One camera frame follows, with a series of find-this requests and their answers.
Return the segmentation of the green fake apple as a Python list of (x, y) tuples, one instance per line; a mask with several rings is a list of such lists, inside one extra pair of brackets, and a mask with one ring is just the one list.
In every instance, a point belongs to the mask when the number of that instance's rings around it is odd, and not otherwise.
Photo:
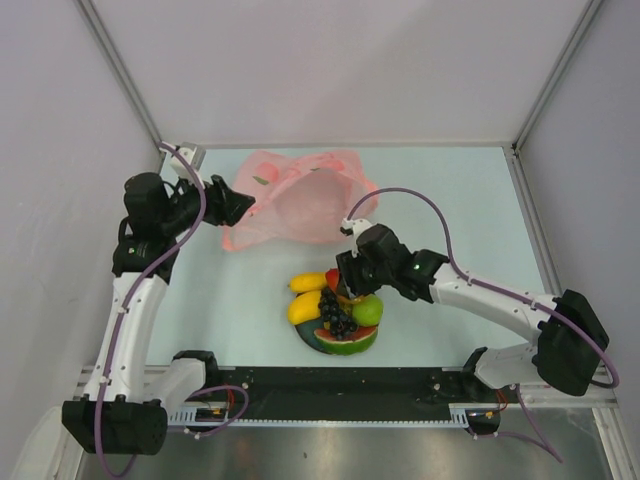
[(376, 295), (368, 295), (352, 308), (352, 317), (358, 326), (377, 326), (384, 313), (384, 303)]

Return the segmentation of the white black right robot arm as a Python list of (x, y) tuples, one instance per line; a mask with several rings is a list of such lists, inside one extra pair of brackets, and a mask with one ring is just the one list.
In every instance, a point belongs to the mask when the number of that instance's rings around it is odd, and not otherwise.
[(446, 255), (410, 251), (389, 227), (366, 219), (345, 220), (340, 231), (351, 240), (336, 257), (338, 290), (348, 299), (391, 287), (410, 301), (459, 308), (523, 338), (520, 345), (471, 354), (461, 376), (469, 399), (484, 401), (498, 388), (535, 379), (574, 397), (593, 385), (609, 337), (581, 293), (509, 290), (473, 277)]

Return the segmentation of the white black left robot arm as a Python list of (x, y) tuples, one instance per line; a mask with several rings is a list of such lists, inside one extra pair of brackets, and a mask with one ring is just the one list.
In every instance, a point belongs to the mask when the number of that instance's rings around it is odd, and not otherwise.
[(62, 423), (90, 454), (155, 455), (168, 420), (193, 396), (214, 397), (222, 374), (211, 351), (182, 350), (151, 383), (145, 365), (159, 306), (178, 256), (178, 239), (201, 222), (234, 226), (255, 199), (218, 175), (202, 189), (181, 179), (168, 187), (156, 173), (124, 186), (126, 217), (113, 254), (113, 298), (102, 346), (84, 392), (62, 406)]

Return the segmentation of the red fake watermelon slice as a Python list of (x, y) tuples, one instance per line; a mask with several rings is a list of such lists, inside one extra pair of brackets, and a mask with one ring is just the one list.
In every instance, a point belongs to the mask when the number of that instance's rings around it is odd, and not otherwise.
[(365, 352), (375, 343), (378, 336), (378, 327), (359, 327), (342, 340), (332, 336), (328, 330), (321, 328), (316, 329), (313, 335), (320, 346), (320, 350), (324, 353), (350, 356)]

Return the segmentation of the red orange fake mango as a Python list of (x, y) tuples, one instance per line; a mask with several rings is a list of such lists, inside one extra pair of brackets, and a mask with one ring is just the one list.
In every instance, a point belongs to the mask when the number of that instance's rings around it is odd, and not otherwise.
[(339, 282), (340, 282), (340, 272), (337, 268), (329, 269), (325, 273), (325, 279), (327, 283), (327, 287), (332, 291), (336, 291)]

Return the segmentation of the yellow fake banana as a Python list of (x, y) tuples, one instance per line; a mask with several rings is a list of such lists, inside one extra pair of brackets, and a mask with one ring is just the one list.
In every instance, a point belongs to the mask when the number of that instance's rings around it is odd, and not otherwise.
[(294, 276), (288, 286), (292, 292), (303, 294), (324, 289), (327, 286), (327, 280), (323, 272), (307, 272)]

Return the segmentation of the yellow fake mango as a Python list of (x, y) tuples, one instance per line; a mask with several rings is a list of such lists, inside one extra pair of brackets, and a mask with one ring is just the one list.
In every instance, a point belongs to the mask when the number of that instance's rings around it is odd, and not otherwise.
[(290, 324), (297, 326), (302, 323), (317, 319), (321, 316), (320, 301), (321, 290), (309, 291), (299, 294), (289, 304), (287, 318)]

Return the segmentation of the pink plastic bag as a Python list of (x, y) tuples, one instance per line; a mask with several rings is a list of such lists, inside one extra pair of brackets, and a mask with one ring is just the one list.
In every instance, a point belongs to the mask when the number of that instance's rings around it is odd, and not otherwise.
[(353, 150), (298, 157), (258, 150), (239, 168), (233, 189), (255, 203), (235, 226), (224, 229), (222, 246), (229, 252), (272, 239), (339, 242), (342, 220), (377, 186)]

